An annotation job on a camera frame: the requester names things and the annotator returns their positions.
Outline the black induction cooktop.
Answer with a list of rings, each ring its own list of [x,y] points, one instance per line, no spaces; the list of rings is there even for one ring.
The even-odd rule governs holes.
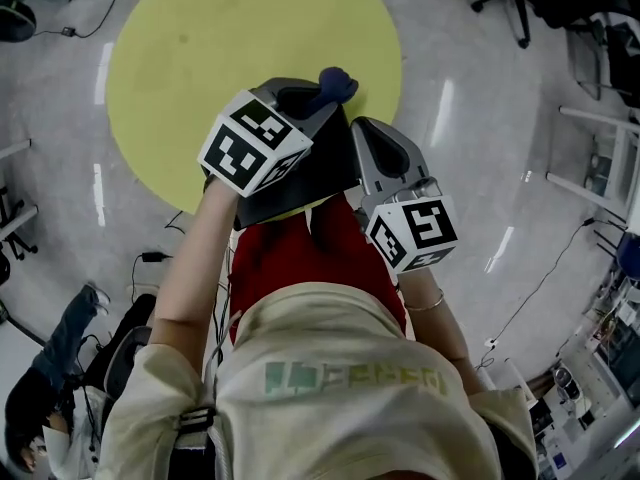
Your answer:
[[[309,151],[283,180],[241,200],[234,229],[240,231],[255,224],[285,218],[357,186],[356,154],[346,115],[345,121],[346,134],[343,137],[311,139],[313,144]]]

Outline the dark blue cloth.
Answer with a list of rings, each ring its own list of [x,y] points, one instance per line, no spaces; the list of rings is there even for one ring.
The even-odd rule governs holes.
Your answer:
[[[339,67],[328,67],[322,70],[318,83],[319,93],[307,105],[310,114],[315,114],[332,103],[347,103],[359,88],[359,82]]]

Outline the red skirt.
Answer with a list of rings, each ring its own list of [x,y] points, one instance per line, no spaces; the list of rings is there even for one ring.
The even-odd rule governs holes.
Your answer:
[[[400,329],[406,315],[387,265],[360,231],[353,209],[338,193],[311,211],[256,224],[239,237],[231,272],[230,314],[243,314],[265,296],[300,283],[346,285],[375,297]]]

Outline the person's left forearm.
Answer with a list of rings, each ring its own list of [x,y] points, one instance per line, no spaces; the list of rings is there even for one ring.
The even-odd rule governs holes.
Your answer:
[[[156,299],[150,342],[168,345],[193,363],[204,356],[238,200],[222,181],[209,183]]]

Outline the yellow-green round tablecloth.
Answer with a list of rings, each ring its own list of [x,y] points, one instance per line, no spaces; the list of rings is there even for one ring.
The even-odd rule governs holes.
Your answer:
[[[334,66],[359,84],[349,118],[394,119],[402,55],[382,0],[140,0],[110,58],[112,134],[135,176],[191,213],[204,181],[197,154],[231,98]]]

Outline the person's right forearm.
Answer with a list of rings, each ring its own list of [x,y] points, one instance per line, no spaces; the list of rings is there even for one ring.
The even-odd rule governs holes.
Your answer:
[[[430,269],[400,274],[398,282],[415,340],[454,366],[468,396],[482,392],[484,386],[471,364],[464,335]]]

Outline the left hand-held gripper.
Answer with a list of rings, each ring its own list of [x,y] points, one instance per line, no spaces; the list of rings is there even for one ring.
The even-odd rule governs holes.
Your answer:
[[[298,78],[271,78],[240,91],[216,117],[198,163],[245,198],[280,181],[311,148],[311,139],[346,134],[342,104],[313,113],[319,94],[318,83]],[[293,125],[279,113],[305,119]]]

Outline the white table frame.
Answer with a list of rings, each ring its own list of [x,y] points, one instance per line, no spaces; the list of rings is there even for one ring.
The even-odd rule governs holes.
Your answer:
[[[561,176],[547,172],[546,180],[575,195],[598,205],[621,219],[630,233],[640,235],[640,124],[606,115],[560,106],[561,115],[607,125],[613,129],[610,143],[609,170],[603,188],[593,187],[596,177],[591,177],[591,187],[579,186]]]

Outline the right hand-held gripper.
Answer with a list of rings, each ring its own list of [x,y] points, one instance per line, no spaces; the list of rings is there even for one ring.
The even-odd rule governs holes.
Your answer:
[[[359,213],[367,241],[395,274],[440,262],[458,244],[456,216],[451,197],[428,177],[420,150],[379,120],[358,117],[350,131],[364,190]]]

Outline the cream printed t-shirt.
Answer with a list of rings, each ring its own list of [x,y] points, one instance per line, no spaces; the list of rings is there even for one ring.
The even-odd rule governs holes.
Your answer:
[[[215,456],[178,480],[537,480],[523,394],[468,396],[449,361],[359,289],[279,289],[244,314],[211,388],[203,362],[151,342],[137,354],[97,480],[168,480],[187,414],[205,396]]]

